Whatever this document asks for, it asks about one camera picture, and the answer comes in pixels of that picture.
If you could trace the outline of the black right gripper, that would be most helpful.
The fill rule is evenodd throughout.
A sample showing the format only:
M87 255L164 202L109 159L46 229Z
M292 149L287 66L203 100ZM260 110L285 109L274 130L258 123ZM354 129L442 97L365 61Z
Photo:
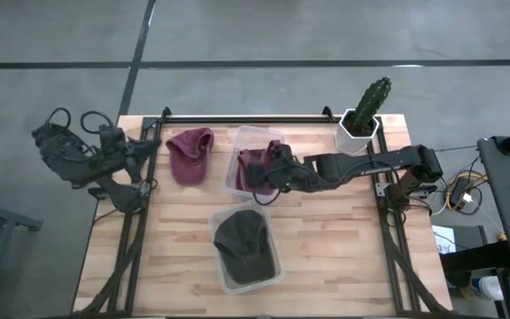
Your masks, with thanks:
M257 161L257 150L242 150L238 154L241 161ZM274 193L276 190L290 192L295 156L288 144L270 144L265 150L263 164L249 163L247 184L257 187L257 193Z

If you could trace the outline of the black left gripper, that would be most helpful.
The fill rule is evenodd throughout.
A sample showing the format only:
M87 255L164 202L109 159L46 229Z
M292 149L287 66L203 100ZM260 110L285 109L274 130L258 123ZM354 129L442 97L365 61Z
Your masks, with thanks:
M120 170L126 170L132 183L142 181L141 165L139 157L127 155L151 155L160 146L160 140L136 140L129 138L121 128L100 125L98 128L101 149L98 159L98 172L100 174L112 174Z

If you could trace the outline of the maroon baseball cap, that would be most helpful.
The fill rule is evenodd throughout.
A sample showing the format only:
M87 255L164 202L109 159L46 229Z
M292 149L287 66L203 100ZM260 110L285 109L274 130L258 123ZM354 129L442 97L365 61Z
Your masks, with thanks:
M273 151L281 145L280 140L272 140L266 149L245 149L241 150L237 156L238 168L236 170L236 189L239 191L251 192L252 188L247 182L247 168L250 164L260 164L263 172L270 168L273 160Z
M197 186L207 175L214 133L210 128L185 130L166 141L173 179L182 186Z

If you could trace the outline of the dark grey baseball cap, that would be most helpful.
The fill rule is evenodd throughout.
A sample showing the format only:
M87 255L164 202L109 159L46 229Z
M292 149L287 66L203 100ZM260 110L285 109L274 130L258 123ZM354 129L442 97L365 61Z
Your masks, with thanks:
M234 212L216 229L213 244L234 283L248 285L276 277L267 222L261 213Z

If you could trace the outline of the clear plastic container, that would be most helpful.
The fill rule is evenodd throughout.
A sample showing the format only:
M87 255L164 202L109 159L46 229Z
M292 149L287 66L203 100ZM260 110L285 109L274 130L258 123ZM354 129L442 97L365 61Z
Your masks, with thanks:
M228 171L224 182L225 187L232 194L240 197L252 197L252 191L247 192L236 189L237 156L239 152L245 149L266 149L269 142L272 140L280 140L282 144L285 144L286 136L282 132L276 130L253 126L240 126L236 130L231 155L228 161Z
M274 255L274 261L276 264L277 275L276 275L276 277L266 280L266 281L257 282L254 284L248 284L248 285L240 285L240 284L234 283L231 280L231 277L229 276L228 272L224 269L223 260L220 257L219 251L214 246L213 240L214 240L214 235L215 235L216 229L220 226L220 224L223 221L225 221L234 212L241 211L241 210L247 210L247 209L252 209L252 210L255 210L255 211L261 213L267 222L269 241L270 241L271 249L272 249L272 252ZM232 207L225 208L225 209L222 209L222 210L214 213L211 216L211 218L209 219L209 226L211 227L211 231L212 231L212 245L215 249L216 267L217 267L217 272L218 272L218 276L220 279L220 286L226 294L229 294L229 295L244 294L247 292L261 289L263 287L267 287L269 285L276 284L282 279L283 274L284 274L284 269L282 266L282 258L280 255L278 244L276 243L276 240L274 237L273 225L270 221L270 218L267 216L267 209L265 207L257 204L253 200L242 202L238 205L234 205Z

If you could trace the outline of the white hexagonal plant pot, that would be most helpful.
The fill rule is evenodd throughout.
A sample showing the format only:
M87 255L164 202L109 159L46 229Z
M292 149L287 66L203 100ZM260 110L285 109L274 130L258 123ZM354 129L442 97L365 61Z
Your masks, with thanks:
M376 118L371 120L371 133L365 136L354 136L344 126L344 120L346 120L354 109L346 109L341 119L336 125L335 143L336 148L345 154L354 156L366 150L367 145L376 136L376 133L380 127L380 122Z

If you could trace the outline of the green cactus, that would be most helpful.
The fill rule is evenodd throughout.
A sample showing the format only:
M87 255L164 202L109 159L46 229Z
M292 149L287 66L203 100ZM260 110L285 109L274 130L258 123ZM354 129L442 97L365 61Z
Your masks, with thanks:
M352 132L359 136L370 135L374 116L391 91L391 80L383 77L373 82L364 92L357 108L351 116Z

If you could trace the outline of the white paper sheet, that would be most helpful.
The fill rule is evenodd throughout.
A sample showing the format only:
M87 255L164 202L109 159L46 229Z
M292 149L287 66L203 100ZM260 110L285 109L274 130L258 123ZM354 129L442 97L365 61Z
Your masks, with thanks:
M455 244L455 236L453 228L444 226L432 226L435 236L437 250L441 254L455 253L457 246Z

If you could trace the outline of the black power adapter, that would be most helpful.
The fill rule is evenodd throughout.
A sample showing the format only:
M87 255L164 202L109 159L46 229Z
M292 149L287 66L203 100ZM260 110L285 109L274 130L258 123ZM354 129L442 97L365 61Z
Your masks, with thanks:
M467 177L459 177L452 184L452 191L449 197L449 204L451 206L462 206L462 196L470 182L471 180Z

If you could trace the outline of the white plastic bottle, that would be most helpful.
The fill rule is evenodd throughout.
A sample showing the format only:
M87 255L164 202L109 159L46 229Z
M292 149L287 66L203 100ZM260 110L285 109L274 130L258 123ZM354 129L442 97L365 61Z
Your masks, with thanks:
M501 301L504 299L497 276L482 276L471 280L474 294L479 299Z

